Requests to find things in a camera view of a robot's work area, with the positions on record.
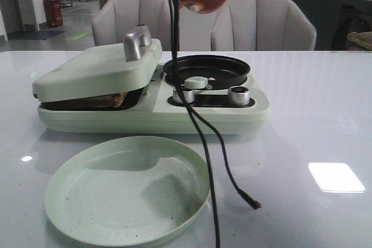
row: black nonstick pan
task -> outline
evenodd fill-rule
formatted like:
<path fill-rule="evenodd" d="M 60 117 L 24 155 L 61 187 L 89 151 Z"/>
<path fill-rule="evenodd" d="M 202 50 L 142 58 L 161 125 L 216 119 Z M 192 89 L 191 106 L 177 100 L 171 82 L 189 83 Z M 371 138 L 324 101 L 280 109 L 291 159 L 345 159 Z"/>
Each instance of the black nonstick pan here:
<path fill-rule="evenodd" d="M 163 66 L 166 78 L 173 82 L 173 62 Z M 190 55 L 177 58 L 177 69 L 180 83 L 190 77 L 208 78 L 212 90 L 226 89 L 242 84 L 251 68 L 239 59 L 220 55 Z"/>

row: sandwich maker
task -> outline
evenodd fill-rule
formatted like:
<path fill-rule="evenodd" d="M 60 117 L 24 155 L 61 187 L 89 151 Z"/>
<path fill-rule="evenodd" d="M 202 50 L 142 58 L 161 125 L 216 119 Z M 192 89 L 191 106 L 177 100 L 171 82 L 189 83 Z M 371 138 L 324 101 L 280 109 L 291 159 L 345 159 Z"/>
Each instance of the sandwich maker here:
<path fill-rule="evenodd" d="M 85 50 L 33 82 L 38 115 L 50 129 L 66 132 L 196 134 L 172 85 L 172 61 L 159 64 L 162 47 L 147 26 L 124 43 Z M 251 134 L 268 119 L 269 100 L 241 60 L 226 56 L 179 57 L 186 100 L 222 134 Z M 119 107 L 58 109 L 65 100 L 125 92 Z M 201 125 L 202 131 L 213 131 Z"/>

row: silver handle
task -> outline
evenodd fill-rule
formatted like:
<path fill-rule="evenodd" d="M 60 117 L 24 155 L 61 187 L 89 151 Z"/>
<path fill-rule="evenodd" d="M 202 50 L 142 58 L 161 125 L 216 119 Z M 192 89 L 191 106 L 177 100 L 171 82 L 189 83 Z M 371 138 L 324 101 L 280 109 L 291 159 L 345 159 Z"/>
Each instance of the silver handle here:
<path fill-rule="evenodd" d="M 152 43 L 149 28 L 136 26 L 124 36 L 124 53 L 126 61 L 141 59 L 140 46 L 150 46 Z"/>

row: sandwich maker lid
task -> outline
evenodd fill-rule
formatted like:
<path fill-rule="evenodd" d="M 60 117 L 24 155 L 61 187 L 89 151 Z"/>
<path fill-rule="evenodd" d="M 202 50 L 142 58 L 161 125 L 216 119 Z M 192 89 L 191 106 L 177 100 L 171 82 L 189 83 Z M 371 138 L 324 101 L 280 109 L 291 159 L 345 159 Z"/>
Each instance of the sandwich maker lid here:
<path fill-rule="evenodd" d="M 140 47 L 143 56 L 127 62 L 123 44 L 95 46 L 33 82 L 40 102 L 116 94 L 149 84 L 162 55 L 158 39 Z"/>

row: red trash can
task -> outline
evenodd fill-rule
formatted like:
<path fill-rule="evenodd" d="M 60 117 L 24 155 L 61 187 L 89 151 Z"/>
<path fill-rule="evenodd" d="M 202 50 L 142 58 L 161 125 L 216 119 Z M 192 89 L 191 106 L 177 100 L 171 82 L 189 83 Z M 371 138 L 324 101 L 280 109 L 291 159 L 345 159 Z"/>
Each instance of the red trash can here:
<path fill-rule="evenodd" d="M 49 27 L 57 27 L 63 24 L 62 12 L 59 0 L 43 0 L 46 24 Z"/>

